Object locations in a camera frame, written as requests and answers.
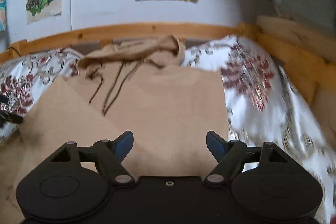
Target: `wooden plank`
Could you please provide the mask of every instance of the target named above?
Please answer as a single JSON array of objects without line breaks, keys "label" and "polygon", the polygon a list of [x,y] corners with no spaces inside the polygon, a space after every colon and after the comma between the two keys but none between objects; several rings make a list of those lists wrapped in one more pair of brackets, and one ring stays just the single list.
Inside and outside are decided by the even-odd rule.
[{"label": "wooden plank", "polygon": [[325,65],[325,69],[321,71],[319,84],[336,93],[336,66],[334,64]]},{"label": "wooden plank", "polygon": [[0,64],[5,63],[8,60],[13,59],[13,50],[9,49],[9,50],[5,50],[4,52],[0,53]]},{"label": "wooden plank", "polygon": [[258,34],[261,31],[260,26],[247,23],[238,23],[237,29],[239,36],[247,37],[248,39],[251,39],[253,41],[257,41]]},{"label": "wooden plank", "polygon": [[336,63],[336,37],[321,34],[314,28],[278,17],[258,16],[263,33],[286,41]]},{"label": "wooden plank", "polygon": [[11,44],[11,45],[9,45],[10,47],[13,47],[14,49],[16,49],[16,51],[13,51],[13,56],[14,56],[14,58],[18,58],[18,57],[20,57],[20,55],[22,56],[22,54],[21,54],[21,46],[23,45],[23,44],[25,44],[25,43],[27,43],[27,40],[26,39],[24,39],[24,40],[20,40],[20,41],[18,41],[18,42],[15,42],[15,43],[13,43],[13,44]]},{"label": "wooden plank", "polygon": [[311,110],[320,124],[327,143],[336,151],[336,94],[320,86]]},{"label": "wooden plank", "polygon": [[308,104],[311,104],[321,75],[326,67],[323,58],[266,34],[258,35],[258,44],[270,55],[284,62],[283,68],[291,82]]},{"label": "wooden plank", "polygon": [[173,34],[176,37],[218,39],[237,34],[233,27],[190,23],[130,23],[86,28],[37,39],[22,45],[22,54],[67,47],[84,42],[121,38],[161,37]]},{"label": "wooden plank", "polygon": [[109,44],[113,44],[113,39],[110,39],[110,40],[101,40],[100,41],[100,47],[103,48],[105,47],[106,45],[109,45]]}]

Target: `circular disc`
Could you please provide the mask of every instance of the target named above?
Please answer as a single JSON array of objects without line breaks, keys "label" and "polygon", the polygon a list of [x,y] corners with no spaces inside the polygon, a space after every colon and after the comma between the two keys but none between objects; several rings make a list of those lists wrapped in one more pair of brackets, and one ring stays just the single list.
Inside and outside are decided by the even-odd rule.
[{"label": "circular disc", "polygon": [[267,220],[297,220],[320,206],[322,189],[310,175],[266,175],[256,170],[233,181],[234,199],[248,212]]},{"label": "circular disc", "polygon": [[33,171],[16,190],[24,214],[48,220],[80,217],[99,206],[107,194],[108,184],[98,173],[64,162]]}]

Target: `floral pillowcase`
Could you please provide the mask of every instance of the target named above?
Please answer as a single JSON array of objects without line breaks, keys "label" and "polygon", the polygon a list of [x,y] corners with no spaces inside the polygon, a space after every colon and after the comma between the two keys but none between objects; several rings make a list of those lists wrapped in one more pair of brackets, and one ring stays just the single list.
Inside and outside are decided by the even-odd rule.
[{"label": "floral pillowcase", "polygon": [[282,80],[272,58],[257,44],[230,35],[187,49],[182,65],[221,72],[230,128],[253,136],[253,146],[281,136],[287,110]]},{"label": "floral pillowcase", "polygon": [[[78,75],[76,63],[82,57],[59,48],[7,61],[0,66],[0,94],[9,98],[9,105],[1,103],[0,109],[24,116],[58,75]],[[0,128],[0,143],[15,130],[17,125],[9,122]]]}]

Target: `hoodie hood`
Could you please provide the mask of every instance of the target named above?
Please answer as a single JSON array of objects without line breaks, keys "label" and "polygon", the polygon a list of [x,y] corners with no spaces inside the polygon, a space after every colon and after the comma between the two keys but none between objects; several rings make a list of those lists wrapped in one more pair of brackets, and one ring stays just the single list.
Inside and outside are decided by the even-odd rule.
[{"label": "hoodie hood", "polygon": [[185,45],[174,36],[163,38],[146,38],[122,42],[121,45],[106,45],[101,50],[93,51],[81,58],[78,69],[86,70],[86,74],[97,66],[114,61],[144,60],[159,68],[167,65],[180,65],[184,59]]}]

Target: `hoodie drawstring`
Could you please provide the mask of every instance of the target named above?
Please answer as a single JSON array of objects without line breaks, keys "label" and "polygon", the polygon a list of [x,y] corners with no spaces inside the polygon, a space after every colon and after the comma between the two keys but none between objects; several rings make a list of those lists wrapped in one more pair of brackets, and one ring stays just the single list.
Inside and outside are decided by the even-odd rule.
[{"label": "hoodie drawstring", "polygon": [[[113,97],[113,99],[112,99],[112,101],[110,102],[110,104],[106,107],[106,105],[107,105],[107,103],[108,103],[108,100],[109,100],[109,97],[110,97],[112,91],[114,90],[114,88],[115,88],[115,86],[116,86],[116,84],[117,84],[117,81],[118,81],[118,79],[119,79],[119,77],[120,77],[121,71],[122,71],[122,69],[123,69],[123,68],[125,67],[125,65],[126,65],[126,62],[125,62],[125,61],[123,61],[123,62],[121,63],[121,65],[120,65],[120,67],[119,67],[119,69],[118,69],[118,72],[117,72],[117,74],[116,74],[116,76],[115,76],[114,82],[113,82],[111,88],[109,89],[109,91],[107,92],[106,97],[105,97],[105,99],[104,99],[103,106],[102,106],[102,108],[101,108],[101,113],[103,114],[103,116],[106,115],[106,113],[108,112],[108,110],[110,109],[110,107],[113,105],[113,103],[114,103],[114,102],[116,101],[116,99],[118,98],[118,96],[119,96],[119,94],[120,94],[120,91],[121,91],[121,89],[122,89],[124,83],[126,82],[126,80],[127,80],[129,77],[131,77],[131,76],[137,71],[137,69],[140,67],[140,65],[141,65],[142,63],[143,63],[143,60],[137,62],[137,64],[134,66],[134,68],[131,69],[131,71],[130,71],[129,73],[127,73],[127,75],[124,77],[124,79],[122,80],[122,82],[121,82],[121,84],[120,84],[120,86],[119,86],[119,89],[118,89],[118,91],[117,91],[117,94]],[[97,75],[99,75],[99,76],[101,77],[101,81],[100,81],[100,83],[99,83],[99,85],[98,85],[98,87],[97,87],[95,93],[93,94],[93,96],[92,96],[91,99],[89,100],[89,105],[91,104],[91,101],[93,100],[93,98],[97,95],[97,93],[98,93],[98,91],[100,90],[100,88],[101,88],[101,86],[102,86],[102,84],[103,84],[103,81],[104,81],[103,76],[102,76],[101,74],[96,74],[96,76],[97,76]]]}]

